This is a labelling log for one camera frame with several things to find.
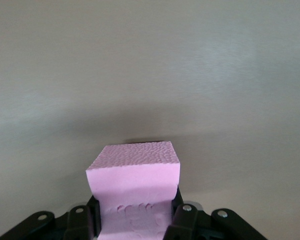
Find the pink foam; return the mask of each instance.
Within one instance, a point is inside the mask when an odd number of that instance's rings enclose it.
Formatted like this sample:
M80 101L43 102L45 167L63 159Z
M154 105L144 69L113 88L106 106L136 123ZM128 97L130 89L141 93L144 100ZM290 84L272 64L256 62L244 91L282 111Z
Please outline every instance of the pink foam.
M86 175L100 201L99 240L163 238L180 176L171 142L106 146Z

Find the metal screw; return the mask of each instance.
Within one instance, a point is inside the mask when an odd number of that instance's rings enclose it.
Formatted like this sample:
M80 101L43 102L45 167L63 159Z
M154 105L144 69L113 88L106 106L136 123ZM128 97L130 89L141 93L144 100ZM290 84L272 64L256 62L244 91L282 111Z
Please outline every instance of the metal screw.
M45 220L47 217L48 217L47 215L43 214L43 215L38 217L38 220L40 220L40 221Z
M184 205L182 209L187 211L187 212L190 212L192 210L190 205Z
M223 210L218 211L218 215L220 217L223 217L223 218L228 217L228 213L226 211L223 211Z
M84 211L84 209L82 207L78 208L75 210L76 214L82 213Z

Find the foam block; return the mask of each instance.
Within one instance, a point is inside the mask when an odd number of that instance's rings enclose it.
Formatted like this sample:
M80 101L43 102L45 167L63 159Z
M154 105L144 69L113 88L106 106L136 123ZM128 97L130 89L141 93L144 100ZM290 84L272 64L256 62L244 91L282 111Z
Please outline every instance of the foam block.
M100 201L99 240L162 240L180 176L171 142L106 146L86 175Z

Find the foam block top surface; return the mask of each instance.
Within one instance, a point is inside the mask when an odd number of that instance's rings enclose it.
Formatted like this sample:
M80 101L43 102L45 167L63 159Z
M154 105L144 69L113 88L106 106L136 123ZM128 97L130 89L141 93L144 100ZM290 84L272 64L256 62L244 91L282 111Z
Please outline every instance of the foam block top surface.
M143 164L178 164L170 141L105 146L87 170Z

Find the gray wall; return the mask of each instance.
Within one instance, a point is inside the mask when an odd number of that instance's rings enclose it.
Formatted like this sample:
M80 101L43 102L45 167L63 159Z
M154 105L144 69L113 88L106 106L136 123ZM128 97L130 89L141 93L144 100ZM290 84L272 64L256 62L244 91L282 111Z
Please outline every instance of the gray wall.
M300 240L300 1L0 1L0 235L153 140L186 200Z

